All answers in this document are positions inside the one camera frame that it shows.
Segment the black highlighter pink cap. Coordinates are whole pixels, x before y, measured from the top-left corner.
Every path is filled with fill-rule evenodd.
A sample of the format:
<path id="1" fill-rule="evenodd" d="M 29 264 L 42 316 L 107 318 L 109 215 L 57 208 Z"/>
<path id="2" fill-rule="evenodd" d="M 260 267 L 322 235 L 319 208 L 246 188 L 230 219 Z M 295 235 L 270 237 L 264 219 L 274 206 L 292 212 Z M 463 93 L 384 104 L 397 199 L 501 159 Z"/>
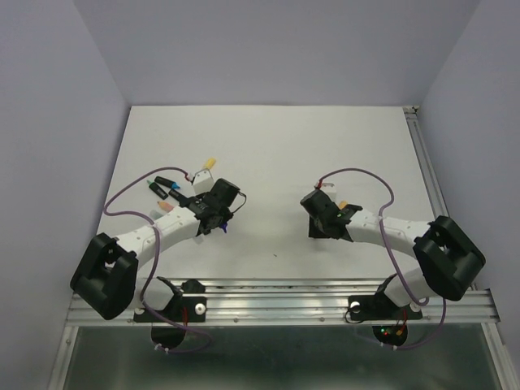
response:
<path id="1" fill-rule="evenodd" d="M 173 197 L 179 203 L 183 203 L 188 200 L 188 198 L 185 195 L 179 193 L 176 189 L 173 188 L 168 192 L 168 195 Z"/>

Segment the aluminium front rail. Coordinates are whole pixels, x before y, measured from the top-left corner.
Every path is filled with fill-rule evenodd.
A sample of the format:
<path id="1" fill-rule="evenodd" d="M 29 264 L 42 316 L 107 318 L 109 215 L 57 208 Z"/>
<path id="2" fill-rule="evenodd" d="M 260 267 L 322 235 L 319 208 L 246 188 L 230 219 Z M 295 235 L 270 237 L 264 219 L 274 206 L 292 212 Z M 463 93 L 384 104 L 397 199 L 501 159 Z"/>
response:
<path id="1" fill-rule="evenodd" d="M 382 279 L 203 279 L 206 327 L 340 326 L 349 297 L 371 295 Z M 469 289 L 460 301 L 433 297 L 422 323 L 498 323 L 488 290 Z"/>

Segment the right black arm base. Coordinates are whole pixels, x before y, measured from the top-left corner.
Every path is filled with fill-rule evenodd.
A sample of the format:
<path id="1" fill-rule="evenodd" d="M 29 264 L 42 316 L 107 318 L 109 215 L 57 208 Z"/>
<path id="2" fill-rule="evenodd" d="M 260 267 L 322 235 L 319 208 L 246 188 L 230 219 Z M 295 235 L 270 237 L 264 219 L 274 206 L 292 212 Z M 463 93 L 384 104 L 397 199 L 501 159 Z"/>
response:
<path id="1" fill-rule="evenodd" d="M 395 305 L 385 294 L 391 281 L 398 280 L 397 275 L 389 276 L 373 295 L 354 295 L 349 297 L 349 306 L 344 312 L 344 321 L 348 324 L 360 324 L 365 321 L 388 321 L 386 325 L 373 325 L 375 340 L 383 346 L 405 349 L 404 343 L 409 334 L 407 323 L 423 318 L 420 307 L 411 304 Z"/>

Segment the translucent highlighter orange ink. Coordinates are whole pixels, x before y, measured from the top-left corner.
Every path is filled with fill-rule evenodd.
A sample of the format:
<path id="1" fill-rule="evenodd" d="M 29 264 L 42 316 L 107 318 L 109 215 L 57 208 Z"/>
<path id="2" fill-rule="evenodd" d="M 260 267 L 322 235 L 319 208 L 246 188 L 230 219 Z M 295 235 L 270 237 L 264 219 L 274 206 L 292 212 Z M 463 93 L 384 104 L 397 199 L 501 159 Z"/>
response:
<path id="1" fill-rule="evenodd" d="M 157 204 L 159 209 L 165 211 L 166 213 L 173 211 L 173 209 L 175 208 L 172 204 L 170 204 L 167 201 L 158 201 Z"/>

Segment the yellow translucent highlighter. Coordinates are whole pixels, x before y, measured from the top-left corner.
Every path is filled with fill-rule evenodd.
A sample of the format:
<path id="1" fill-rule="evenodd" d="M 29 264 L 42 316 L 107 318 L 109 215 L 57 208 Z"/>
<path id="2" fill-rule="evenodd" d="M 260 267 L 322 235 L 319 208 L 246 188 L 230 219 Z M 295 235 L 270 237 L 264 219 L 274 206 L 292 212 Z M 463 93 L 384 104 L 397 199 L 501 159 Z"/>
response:
<path id="1" fill-rule="evenodd" d="M 215 158 L 208 158 L 204 162 L 204 164 L 203 164 L 201 169 L 210 171 L 215 166 L 215 164 L 216 164 L 216 159 Z"/>

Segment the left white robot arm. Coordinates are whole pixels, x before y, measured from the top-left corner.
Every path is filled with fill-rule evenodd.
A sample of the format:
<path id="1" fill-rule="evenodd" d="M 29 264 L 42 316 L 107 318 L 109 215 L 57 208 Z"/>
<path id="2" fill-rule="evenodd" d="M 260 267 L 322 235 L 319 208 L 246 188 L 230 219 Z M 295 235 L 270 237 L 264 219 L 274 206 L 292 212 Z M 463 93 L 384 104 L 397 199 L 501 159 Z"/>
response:
<path id="1" fill-rule="evenodd" d="M 139 281 L 137 274 L 147 262 L 158 265 L 159 254 L 182 241 L 225 229 L 232 219 L 232 203 L 241 190 L 225 179 L 209 180 L 187 197 L 171 189 L 177 205 L 159 219 L 115 237 L 96 235 L 84 252 L 70 286 L 105 320 L 126 309 L 152 309 L 161 319 L 180 313 L 180 299 L 174 286 L 157 277 Z"/>

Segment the translucent highlighter mint green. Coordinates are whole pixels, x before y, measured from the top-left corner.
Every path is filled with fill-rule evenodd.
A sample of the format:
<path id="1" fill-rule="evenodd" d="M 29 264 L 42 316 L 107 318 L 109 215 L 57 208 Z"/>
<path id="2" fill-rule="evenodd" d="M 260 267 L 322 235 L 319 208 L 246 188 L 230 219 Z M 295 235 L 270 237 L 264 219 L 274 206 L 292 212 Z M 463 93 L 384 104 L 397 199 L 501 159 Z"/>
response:
<path id="1" fill-rule="evenodd" d="M 152 210 L 152 211 L 150 211 L 149 216 L 152 217 L 153 219 L 158 219 L 158 218 L 161 218 L 163 215 L 156 210 Z"/>

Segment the black highlighter blue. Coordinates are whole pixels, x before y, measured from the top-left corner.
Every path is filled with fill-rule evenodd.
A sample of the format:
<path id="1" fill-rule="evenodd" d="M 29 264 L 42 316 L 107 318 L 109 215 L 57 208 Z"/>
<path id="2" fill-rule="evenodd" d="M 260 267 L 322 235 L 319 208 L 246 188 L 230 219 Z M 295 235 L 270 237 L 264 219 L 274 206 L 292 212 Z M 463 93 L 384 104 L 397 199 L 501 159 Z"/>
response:
<path id="1" fill-rule="evenodd" d="M 170 180 L 170 179 L 167 179 L 167 178 L 159 176 L 159 175 L 154 178 L 154 182 L 168 188 L 169 190 L 180 189 L 180 186 L 174 180 Z"/>

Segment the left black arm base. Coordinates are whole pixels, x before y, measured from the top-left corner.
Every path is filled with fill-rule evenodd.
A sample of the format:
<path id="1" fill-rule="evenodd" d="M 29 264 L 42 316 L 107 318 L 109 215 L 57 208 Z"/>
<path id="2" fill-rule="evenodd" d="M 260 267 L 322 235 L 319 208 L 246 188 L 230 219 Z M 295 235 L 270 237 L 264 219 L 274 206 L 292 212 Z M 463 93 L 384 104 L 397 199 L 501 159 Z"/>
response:
<path id="1" fill-rule="evenodd" d="M 167 278 L 155 278 L 137 296 L 132 320 L 152 326 L 150 339 L 159 352 L 200 352 L 213 342 L 210 334 L 194 327 L 206 321 L 205 291 L 206 287 L 195 279 L 177 287 Z"/>

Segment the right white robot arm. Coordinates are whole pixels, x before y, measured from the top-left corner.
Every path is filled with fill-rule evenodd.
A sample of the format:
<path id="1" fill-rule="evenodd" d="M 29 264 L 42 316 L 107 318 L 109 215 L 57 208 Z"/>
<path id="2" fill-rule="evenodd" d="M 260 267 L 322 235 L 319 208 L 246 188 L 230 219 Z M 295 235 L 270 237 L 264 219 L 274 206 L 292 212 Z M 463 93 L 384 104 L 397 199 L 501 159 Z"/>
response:
<path id="1" fill-rule="evenodd" d="M 301 206 L 310 217 L 310 237 L 378 245 L 387 254 L 397 251 L 418 262 L 412 271 L 389 276 L 370 299 L 384 317 L 414 300 L 461 300 L 486 264 L 483 253 L 446 216 L 432 222 L 384 218 L 358 205 L 340 208 L 320 189 L 303 197 Z"/>

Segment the black highlighter green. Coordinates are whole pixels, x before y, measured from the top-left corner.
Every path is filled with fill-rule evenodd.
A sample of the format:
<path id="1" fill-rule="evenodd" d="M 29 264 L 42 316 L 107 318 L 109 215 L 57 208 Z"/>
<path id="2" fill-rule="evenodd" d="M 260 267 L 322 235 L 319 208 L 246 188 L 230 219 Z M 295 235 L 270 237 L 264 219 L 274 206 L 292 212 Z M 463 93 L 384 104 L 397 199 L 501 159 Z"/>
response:
<path id="1" fill-rule="evenodd" d="M 154 181 L 147 181 L 148 188 L 157 195 L 160 199 L 166 200 L 168 198 L 168 194 L 165 190 L 163 190 L 157 183 Z"/>

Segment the aluminium rail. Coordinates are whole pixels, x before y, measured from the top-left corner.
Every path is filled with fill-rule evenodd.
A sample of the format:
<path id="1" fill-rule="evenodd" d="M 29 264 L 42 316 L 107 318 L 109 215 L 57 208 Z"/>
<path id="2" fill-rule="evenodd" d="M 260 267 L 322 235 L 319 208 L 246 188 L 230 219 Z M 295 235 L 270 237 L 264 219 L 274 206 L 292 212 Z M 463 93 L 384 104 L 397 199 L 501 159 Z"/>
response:
<path id="1" fill-rule="evenodd" d="M 414 151 L 418 159 L 418 165 L 426 187 L 432 212 L 435 217 L 439 215 L 449 216 L 449 211 L 420 128 L 418 108 L 416 106 L 404 106 L 403 113 L 414 146 Z"/>
<path id="2" fill-rule="evenodd" d="M 371 295 L 382 279 L 203 279 L 206 327 L 340 326 L 349 297 Z M 422 323 L 498 323 L 488 290 L 469 289 L 460 301 L 433 297 Z"/>

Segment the aluminium right rail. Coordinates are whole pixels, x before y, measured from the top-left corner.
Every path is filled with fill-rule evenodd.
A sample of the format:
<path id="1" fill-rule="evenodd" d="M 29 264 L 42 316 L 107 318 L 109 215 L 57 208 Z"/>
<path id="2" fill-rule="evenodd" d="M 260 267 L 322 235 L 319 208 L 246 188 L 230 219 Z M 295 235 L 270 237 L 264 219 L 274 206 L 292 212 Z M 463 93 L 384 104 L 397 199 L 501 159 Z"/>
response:
<path id="1" fill-rule="evenodd" d="M 418 165 L 426 187 L 432 212 L 435 217 L 439 215 L 449 216 L 449 211 L 420 128 L 418 108 L 416 106 L 404 106 L 403 113 L 414 146 L 414 151 L 418 159 Z"/>

